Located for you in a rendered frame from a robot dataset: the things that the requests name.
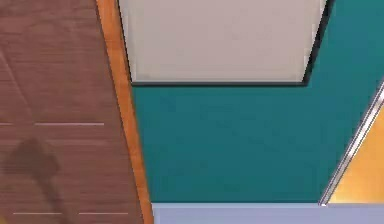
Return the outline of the yellow panel with white frame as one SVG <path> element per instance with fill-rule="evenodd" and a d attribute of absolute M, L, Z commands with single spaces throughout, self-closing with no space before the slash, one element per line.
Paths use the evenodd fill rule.
<path fill-rule="evenodd" d="M 384 204 L 384 80 L 319 204 Z"/>

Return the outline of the pale grey cupboard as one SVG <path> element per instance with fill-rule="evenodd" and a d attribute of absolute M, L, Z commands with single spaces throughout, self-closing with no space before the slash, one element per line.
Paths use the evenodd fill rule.
<path fill-rule="evenodd" d="M 131 81 L 303 86 L 334 0 L 117 0 Z"/>

